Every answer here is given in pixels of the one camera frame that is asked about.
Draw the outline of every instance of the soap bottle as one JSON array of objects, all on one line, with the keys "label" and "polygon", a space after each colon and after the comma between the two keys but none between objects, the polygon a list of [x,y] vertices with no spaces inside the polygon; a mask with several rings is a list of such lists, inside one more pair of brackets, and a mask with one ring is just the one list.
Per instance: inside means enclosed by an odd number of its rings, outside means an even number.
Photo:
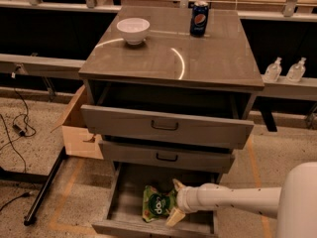
[{"label": "soap bottle", "polygon": [[291,66],[289,69],[286,78],[291,82],[299,82],[303,74],[305,73],[306,67],[305,67],[305,61],[306,58],[301,58],[301,60],[298,63],[295,63]]},{"label": "soap bottle", "polygon": [[277,79],[281,73],[280,66],[281,58],[277,58],[274,63],[271,63],[265,72],[264,80],[267,82],[277,82]]}]

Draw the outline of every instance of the white object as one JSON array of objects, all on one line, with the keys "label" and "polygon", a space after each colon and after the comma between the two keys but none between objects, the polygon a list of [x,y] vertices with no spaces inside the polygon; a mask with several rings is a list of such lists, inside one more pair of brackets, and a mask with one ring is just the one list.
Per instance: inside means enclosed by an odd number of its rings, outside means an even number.
[{"label": "white object", "polygon": [[214,183],[190,187],[175,180],[177,208],[171,212],[166,225],[175,225],[186,213],[235,207],[277,218],[275,238],[315,238],[316,178],[315,162],[301,164],[291,170],[282,187],[230,189]]},{"label": "white object", "polygon": [[289,81],[291,82],[300,81],[300,79],[302,78],[306,70],[305,61],[306,61],[306,58],[301,58],[301,60],[298,63],[291,66],[286,76],[286,78]]},{"label": "white object", "polygon": [[148,35],[149,27],[150,22],[141,18],[129,18],[117,24],[122,38],[130,45],[140,44]]},{"label": "white object", "polygon": [[274,63],[271,63],[265,72],[264,81],[267,82],[277,82],[278,77],[281,73],[281,66],[280,66],[281,58],[277,58]]}]

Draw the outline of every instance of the gray cabinet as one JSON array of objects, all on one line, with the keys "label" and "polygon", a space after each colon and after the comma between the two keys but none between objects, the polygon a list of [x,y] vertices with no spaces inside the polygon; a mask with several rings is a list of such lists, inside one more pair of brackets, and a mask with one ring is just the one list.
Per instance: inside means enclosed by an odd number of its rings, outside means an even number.
[{"label": "gray cabinet", "polygon": [[[246,118],[264,87],[238,15],[210,11],[204,38],[188,35],[189,9],[123,7],[79,72],[89,94],[81,111],[114,167],[98,233],[122,237],[215,237],[213,212],[174,228],[142,219],[143,191],[219,181],[253,129]],[[147,39],[128,46],[116,29],[136,16],[151,22]],[[171,49],[177,49],[178,55]]]}]

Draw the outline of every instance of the white bowl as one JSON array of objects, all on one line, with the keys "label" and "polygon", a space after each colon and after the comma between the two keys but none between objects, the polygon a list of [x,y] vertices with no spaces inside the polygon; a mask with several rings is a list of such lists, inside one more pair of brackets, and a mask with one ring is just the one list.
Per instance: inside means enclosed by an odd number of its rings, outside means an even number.
[{"label": "white bowl", "polygon": [[130,45],[140,44],[148,35],[150,22],[140,18],[130,18],[120,21],[117,29],[121,36]]}]

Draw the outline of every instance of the green snack bag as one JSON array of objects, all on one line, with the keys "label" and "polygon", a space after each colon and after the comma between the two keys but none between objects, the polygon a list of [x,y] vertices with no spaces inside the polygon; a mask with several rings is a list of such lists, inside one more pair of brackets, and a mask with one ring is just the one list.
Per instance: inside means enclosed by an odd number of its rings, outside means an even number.
[{"label": "green snack bag", "polygon": [[169,193],[160,193],[150,185],[147,185],[143,193],[143,214],[146,222],[151,222],[162,217],[168,217],[176,204],[176,190]]}]

